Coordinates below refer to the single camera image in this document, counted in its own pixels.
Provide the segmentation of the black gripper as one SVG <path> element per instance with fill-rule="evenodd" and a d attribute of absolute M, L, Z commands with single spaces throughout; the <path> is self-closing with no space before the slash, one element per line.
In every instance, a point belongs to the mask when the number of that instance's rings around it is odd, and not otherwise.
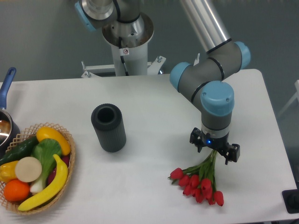
<path fill-rule="evenodd" d="M 228 165 L 229 162 L 236 163 L 240 157 L 240 145 L 228 144 L 228 136 L 229 133 L 221 138 L 214 138 L 210 133 L 204 134 L 195 127 L 190 134 L 189 142 L 197 147 L 198 153 L 203 147 L 218 151 L 225 158 L 225 164 Z"/>

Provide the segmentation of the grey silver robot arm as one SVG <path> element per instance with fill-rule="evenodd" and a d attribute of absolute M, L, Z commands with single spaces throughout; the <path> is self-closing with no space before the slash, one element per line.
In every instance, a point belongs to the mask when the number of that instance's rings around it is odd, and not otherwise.
<path fill-rule="evenodd" d="M 237 162 L 240 147 L 228 142 L 234 91 L 224 80 L 250 63 L 250 51 L 231 40 L 211 1 L 183 0 L 181 5 L 207 53 L 205 61 L 181 62 L 170 73 L 173 87 L 201 112 L 201 128 L 192 131 L 190 142 Z M 154 29 L 139 1 L 79 0 L 75 9 L 88 30 L 102 30 L 117 76 L 149 74 L 147 44 Z"/>

